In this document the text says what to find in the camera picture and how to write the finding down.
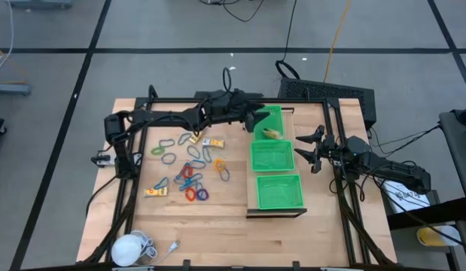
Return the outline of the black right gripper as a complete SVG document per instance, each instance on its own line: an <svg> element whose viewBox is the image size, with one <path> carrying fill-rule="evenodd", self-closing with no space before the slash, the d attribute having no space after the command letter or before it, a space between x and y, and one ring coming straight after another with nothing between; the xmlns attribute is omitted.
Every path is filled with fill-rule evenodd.
<svg viewBox="0 0 466 271"><path fill-rule="evenodd" d="M323 125L319 125L313 134L296 137L296 140L301 142L308 144L312 144L313 142L316 143L313 151L307 151L299 148L294 149L294 151L304 158L309 164L312 164L312 173L318 173L321 171L321 158L335 162L339 161L340 156L345 153L345 146L338 145L333 135L327 135L322 139L324 129L325 127Z"/></svg>

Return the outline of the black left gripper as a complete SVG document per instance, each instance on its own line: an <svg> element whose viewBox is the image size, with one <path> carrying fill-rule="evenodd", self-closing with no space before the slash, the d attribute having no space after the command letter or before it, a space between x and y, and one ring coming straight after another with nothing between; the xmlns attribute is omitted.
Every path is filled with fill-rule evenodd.
<svg viewBox="0 0 466 271"><path fill-rule="evenodd" d="M233 92L216 90L209 94L209 118L213 121L242 121L244 120L247 132L254 132L254 127L269 117L268 111L259 111L263 103L249 101L243 90L235 89Z"/></svg>

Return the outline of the green plastic basket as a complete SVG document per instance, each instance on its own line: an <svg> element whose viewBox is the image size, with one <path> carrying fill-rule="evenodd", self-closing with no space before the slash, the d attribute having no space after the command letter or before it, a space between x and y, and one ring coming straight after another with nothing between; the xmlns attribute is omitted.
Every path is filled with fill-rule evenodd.
<svg viewBox="0 0 466 271"><path fill-rule="evenodd" d="M257 110L257 113L268 113L269 115L258 122L254 127L255 140L270 139L263 130L272 130L276 134L276 139L284 138L284 125L282 119L282 107L279 105L265 105L262 109Z"/></svg>
<svg viewBox="0 0 466 271"><path fill-rule="evenodd" d="M250 146L254 172L287 172L295 169L291 141L258 140Z"/></svg>
<svg viewBox="0 0 466 271"><path fill-rule="evenodd" d="M299 175L261 175L257 177L257 205L261 210L304 207Z"/></svg>

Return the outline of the black perforated computer tower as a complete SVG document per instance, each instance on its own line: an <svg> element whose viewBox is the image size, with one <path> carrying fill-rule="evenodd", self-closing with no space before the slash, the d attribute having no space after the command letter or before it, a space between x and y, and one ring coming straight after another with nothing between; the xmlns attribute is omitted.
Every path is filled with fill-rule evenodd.
<svg viewBox="0 0 466 271"><path fill-rule="evenodd" d="M278 97L357 99L360 103L366 130L369 130L377 121L375 93L372 89L282 78Z"/></svg>

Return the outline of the white printed paper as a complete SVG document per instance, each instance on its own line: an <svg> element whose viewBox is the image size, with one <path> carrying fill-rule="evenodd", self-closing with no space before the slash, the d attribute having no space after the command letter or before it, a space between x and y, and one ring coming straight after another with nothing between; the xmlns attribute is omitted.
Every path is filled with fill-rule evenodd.
<svg viewBox="0 0 466 271"><path fill-rule="evenodd" d="M395 214L404 210L412 211L431 204L426 195L418 194L406 188L403 184L394 181L382 181L382 190L388 194L387 200Z"/></svg>

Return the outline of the black side cart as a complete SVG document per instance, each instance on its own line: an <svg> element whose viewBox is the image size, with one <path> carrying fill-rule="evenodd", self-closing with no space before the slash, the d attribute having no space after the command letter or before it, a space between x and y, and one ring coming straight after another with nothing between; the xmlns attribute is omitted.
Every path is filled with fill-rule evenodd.
<svg viewBox="0 0 466 271"><path fill-rule="evenodd" d="M428 224L454 222L466 242L466 109L444 112L439 118L465 196L414 210L413 214Z"/></svg>

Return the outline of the yellow white bottle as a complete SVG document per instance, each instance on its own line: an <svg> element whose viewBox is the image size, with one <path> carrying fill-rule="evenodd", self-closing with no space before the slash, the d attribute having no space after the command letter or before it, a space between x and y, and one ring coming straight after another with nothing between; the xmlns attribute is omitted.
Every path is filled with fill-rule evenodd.
<svg viewBox="0 0 466 271"><path fill-rule="evenodd" d="M416 232L418 241L427 247L447 247L458 245L457 242L446 238L446 236L449 236L453 239L456 239L457 241L460 240L459 232L455 227L450 225L442 225L434 226L434 229L440 233L433 231L430 227L423 227L418 229Z"/></svg>

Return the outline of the white bulb lamp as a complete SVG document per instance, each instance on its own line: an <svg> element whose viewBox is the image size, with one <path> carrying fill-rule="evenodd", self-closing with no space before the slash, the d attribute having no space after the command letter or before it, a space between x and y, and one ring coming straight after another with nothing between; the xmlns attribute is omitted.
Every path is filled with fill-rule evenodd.
<svg viewBox="0 0 466 271"><path fill-rule="evenodd" d="M115 241L111 249L111 257L118 266L131 266L141 256L142 243L139 237L126 234Z"/></svg>

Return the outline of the grey stand base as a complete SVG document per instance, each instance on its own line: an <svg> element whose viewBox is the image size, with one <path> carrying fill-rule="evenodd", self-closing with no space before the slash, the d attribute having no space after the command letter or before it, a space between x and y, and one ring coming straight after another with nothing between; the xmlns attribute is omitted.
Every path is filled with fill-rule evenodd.
<svg viewBox="0 0 466 271"><path fill-rule="evenodd" d="M1 84L0 94L28 96L31 93L28 84Z"/></svg>
<svg viewBox="0 0 466 271"><path fill-rule="evenodd" d="M12 8L19 9L69 9L72 0L4 0Z"/></svg>

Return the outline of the grey arm base bracket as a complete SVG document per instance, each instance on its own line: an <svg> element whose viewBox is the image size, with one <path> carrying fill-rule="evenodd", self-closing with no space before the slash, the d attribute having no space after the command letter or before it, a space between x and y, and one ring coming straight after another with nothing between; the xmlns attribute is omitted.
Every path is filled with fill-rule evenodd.
<svg viewBox="0 0 466 271"><path fill-rule="evenodd" d="M95 156L90 158L90 160L99 168L103 168L105 166L113 166L115 157L115 154L110 154L105 151L98 151Z"/></svg>

